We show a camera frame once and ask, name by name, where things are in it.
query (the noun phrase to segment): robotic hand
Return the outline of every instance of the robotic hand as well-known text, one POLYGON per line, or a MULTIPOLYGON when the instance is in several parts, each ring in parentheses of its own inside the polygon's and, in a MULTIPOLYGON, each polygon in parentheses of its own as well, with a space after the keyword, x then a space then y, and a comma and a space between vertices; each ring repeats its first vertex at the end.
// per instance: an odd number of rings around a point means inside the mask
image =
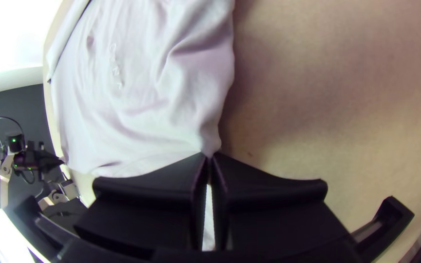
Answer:
POLYGON ((8 205, 8 186, 13 171, 16 176, 22 176, 28 184, 33 184, 37 178, 39 182, 43 183, 41 192, 36 196, 36 200, 41 210, 45 210, 48 206, 57 203, 65 203, 77 198, 79 193, 72 180, 68 180, 64 177, 64 181, 59 183, 45 181, 44 174, 62 164, 64 164, 62 160, 45 151, 43 142, 39 143, 38 150, 36 150, 33 141, 28 141, 27 144, 25 144, 23 132, 8 135, 6 141, 1 143, 1 208, 5 208, 8 205), (30 181, 27 180, 23 174, 24 171, 30 172, 33 175, 33 179, 30 181))

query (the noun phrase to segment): white wall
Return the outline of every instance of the white wall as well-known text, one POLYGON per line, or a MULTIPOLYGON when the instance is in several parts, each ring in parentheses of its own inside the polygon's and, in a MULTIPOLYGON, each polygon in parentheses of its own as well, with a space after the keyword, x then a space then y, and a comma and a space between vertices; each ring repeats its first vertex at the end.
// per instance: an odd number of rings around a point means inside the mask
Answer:
POLYGON ((46 34, 61 0, 0 0, 0 91, 42 83, 46 34))

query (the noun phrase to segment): gray wall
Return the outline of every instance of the gray wall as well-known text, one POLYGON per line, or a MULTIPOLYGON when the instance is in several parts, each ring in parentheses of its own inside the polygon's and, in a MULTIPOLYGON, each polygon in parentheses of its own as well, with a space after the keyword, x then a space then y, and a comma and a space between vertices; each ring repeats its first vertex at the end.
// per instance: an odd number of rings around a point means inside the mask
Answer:
MULTIPOLYGON (((15 119, 22 126, 26 140, 35 141, 36 145, 38 145, 38 141, 43 141, 47 151, 54 152, 48 131, 43 86, 41 84, 0 92, 0 116, 15 119)), ((0 120, 1 139, 5 137, 6 132, 16 130, 18 129, 14 123, 8 120, 0 120)), ((50 172, 47 178, 56 179, 60 176, 62 176, 60 169, 56 169, 50 172)), ((9 185, 9 200, 27 194, 36 195, 40 190, 40 183, 28 185, 22 178, 13 174, 9 185)))

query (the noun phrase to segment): black mount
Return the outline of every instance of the black mount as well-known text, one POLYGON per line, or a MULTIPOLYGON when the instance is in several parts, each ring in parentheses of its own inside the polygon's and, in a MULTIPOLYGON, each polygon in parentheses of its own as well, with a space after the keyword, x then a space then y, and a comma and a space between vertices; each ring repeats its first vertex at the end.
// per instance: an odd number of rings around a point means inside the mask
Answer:
POLYGON ((46 258, 91 263, 371 262, 414 216, 388 197, 350 234, 324 203, 324 181, 275 177, 221 153, 139 177, 100 177, 93 189, 77 235, 44 217, 33 197, 6 212, 46 258), (216 250, 202 252, 209 181, 216 250))

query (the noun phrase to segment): white shirt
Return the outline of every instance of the white shirt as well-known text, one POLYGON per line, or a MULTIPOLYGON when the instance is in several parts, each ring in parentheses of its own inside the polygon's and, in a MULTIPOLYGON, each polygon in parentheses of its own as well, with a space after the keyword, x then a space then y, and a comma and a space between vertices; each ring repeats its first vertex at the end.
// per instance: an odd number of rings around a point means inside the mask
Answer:
POLYGON ((87 2, 73 4, 47 53, 67 165, 130 177, 217 151, 234 1, 87 2))

